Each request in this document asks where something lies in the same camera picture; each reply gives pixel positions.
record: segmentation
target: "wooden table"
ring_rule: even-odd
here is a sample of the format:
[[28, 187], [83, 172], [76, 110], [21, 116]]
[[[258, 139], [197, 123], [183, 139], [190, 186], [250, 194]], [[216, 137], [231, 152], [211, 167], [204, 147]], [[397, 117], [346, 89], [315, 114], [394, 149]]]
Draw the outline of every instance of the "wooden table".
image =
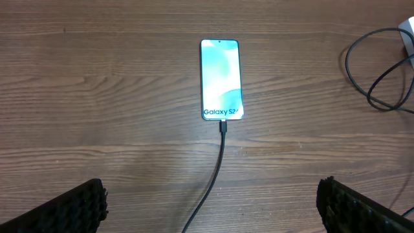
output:
[[[370, 107], [343, 52], [413, 12], [412, 0], [0, 1], [0, 222], [98, 177], [110, 211], [99, 232], [181, 232], [220, 143], [201, 118], [202, 38], [239, 40], [246, 115], [228, 123], [189, 233], [324, 232], [316, 189], [330, 175], [403, 213], [414, 118]], [[351, 69], [367, 89], [404, 56], [385, 33]], [[412, 67], [375, 96], [395, 102], [403, 76]]]

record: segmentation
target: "coiled black cable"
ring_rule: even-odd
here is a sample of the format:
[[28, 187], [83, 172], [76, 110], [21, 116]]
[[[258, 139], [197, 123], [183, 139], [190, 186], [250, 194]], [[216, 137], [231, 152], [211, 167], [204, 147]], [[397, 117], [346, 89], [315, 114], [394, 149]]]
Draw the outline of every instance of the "coiled black cable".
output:
[[[351, 72], [349, 71], [349, 56], [350, 56], [350, 54], [351, 54], [351, 51], [363, 40], [363, 39], [365, 39], [365, 38], [367, 38], [367, 37], [369, 37], [369, 36], [371, 36], [371, 35], [373, 35], [373, 34], [376, 34], [376, 33], [379, 33], [379, 32], [385, 32], [385, 31], [398, 31], [398, 32], [402, 32], [402, 33], [405, 33], [407, 36], [409, 36], [409, 38], [411, 39], [411, 42], [413, 42], [413, 44], [414, 44], [414, 36], [411, 34], [411, 33], [409, 33], [407, 30], [404, 30], [404, 29], [401, 29], [401, 28], [383, 28], [383, 29], [379, 29], [379, 30], [375, 30], [375, 31], [373, 31], [373, 32], [370, 32], [370, 33], [368, 33], [368, 34], [366, 34], [365, 36], [362, 36], [361, 38], [359, 38], [359, 39], [357, 39], [357, 41], [355, 41], [352, 45], [351, 45], [351, 47], [349, 47], [349, 50], [348, 50], [348, 52], [347, 52], [347, 56], [346, 56], [346, 59], [345, 59], [345, 69], [346, 69], [346, 71], [347, 71], [347, 74], [348, 74], [348, 77], [349, 77], [349, 79], [351, 80], [351, 82], [354, 84], [354, 86], [363, 94], [363, 95], [365, 95], [366, 97], [367, 97], [367, 101], [368, 101], [368, 103], [371, 105], [371, 106], [373, 106], [374, 108], [376, 108], [376, 109], [378, 109], [378, 110], [380, 110], [380, 111], [392, 111], [392, 110], [401, 110], [401, 111], [406, 111], [406, 112], [408, 112], [408, 113], [413, 113], [414, 114], [414, 111], [412, 111], [412, 110], [409, 110], [409, 109], [405, 109], [405, 108], [403, 108], [403, 107], [401, 107], [406, 101], [407, 101], [407, 99], [409, 98], [409, 96], [410, 96], [410, 94], [411, 94], [411, 92], [413, 91], [413, 88], [414, 88], [414, 78], [413, 78], [413, 81], [411, 82], [411, 85], [410, 85], [410, 87], [409, 87], [409, 89], [408, 89], [408, 92], [407, 92], [407, 94], [405, 95], [405, 97], [400, 101], [400, 102], [398, 102], [397, 104], [395, 104], [395, 105], [392, 105], [392, 104], [388, 104], [388, 103], [385, 103], [385, 102], [383, 102], [383, 101], [381, 101], [381, 100], [379, 100], [379, 99], [377, 99], [377, 98], [375, 98], [375, 97], [372, 97], [371, 96], [371, 93], [373, 92], [373, 89], [375, 88], [375, 86], [385, 77], [385, 76], [387, 76], [387, 74], [389, 74], [391, 71], [393, 71], [393, 70], [395, 70], [397, 67], [399, 67], [399, 66], [401, 66], [402, 64], [404, 64], [404, 63], [406, 63], [406, 62], [408, 62], [408, 61], [410, 61], [411, 59], [413, 59], [414, 58], [414, 54], [412, 54], [411, 56], [408, 56], [407, 58], [404, 58], [403, 60], [401, 60], [400, 62], [398, 62], [397, 64], [395, 64], [395, 65], [393, 65], [391, 68], [389, 68], [386, 72], [384, 72], [383, 74], [381, 74], [381, 76], [379, 76], [376, 80], [375, 80], [375, 82], [374, 82], [374, 84], [369, 88], [369, 90], [368, 90], [368, 93], [367, 92], [365, 92], [356, 82], [355, 82], [355, 80], [354, 80], [354, 78], [352, 77], [352, 75], [351, 75]], [[383, 108], [383, 107], [378, 107], [377, 105], [375, 105], [374, 103], [373, 103], [373, 101], [374, 102], [376, 102], [376, 103], [378, 103], [378, 104], [381, 104], [381, 105], [383, 105], [383, 106], [385, 106], [385, 107], [387, 107], [387, 108]]]

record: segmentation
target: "blue phone screen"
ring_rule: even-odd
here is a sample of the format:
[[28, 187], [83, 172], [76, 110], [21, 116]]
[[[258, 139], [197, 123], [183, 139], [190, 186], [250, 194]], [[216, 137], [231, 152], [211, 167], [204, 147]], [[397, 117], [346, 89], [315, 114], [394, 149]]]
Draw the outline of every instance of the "blue phone screen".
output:
[[242, 119], [239, 44], [230, 39], [201, 41], [202, 116], [206, 120]]

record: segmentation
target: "smartphone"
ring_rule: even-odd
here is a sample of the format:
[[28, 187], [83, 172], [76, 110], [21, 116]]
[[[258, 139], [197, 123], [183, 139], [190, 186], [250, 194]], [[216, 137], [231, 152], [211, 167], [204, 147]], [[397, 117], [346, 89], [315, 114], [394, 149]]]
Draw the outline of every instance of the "smartphone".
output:
[[202, 117], [206, 120], [242, 119], [245, 112], [239, 43], [233, 39], [204, 39], [200, 50]]

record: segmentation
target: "white device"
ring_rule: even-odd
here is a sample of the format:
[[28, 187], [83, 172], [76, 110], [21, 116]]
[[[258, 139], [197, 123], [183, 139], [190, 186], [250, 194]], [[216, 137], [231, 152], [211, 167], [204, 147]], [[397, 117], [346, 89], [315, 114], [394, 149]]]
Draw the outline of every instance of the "white device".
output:
[[[414, 35], [414, 17], [411, 17], [411, 18], [407, 19], [406, 21], [401, 23], [398, 27], [401, 28], [401, 29], [407, 30], [409, 33]], [[403, 32], [400, 32], [400, 34], [401, 34], [402, 40], [403, 40], [403, 42], [406, 46], [408, 56], [414, 54], [414, 44], [411, 41], [411, 39], [409, 38], [409, 36], [407, 36]], [[413, 68], [414, 68], [414, 58], [411, 59], [411, 64], [413, 65]]]

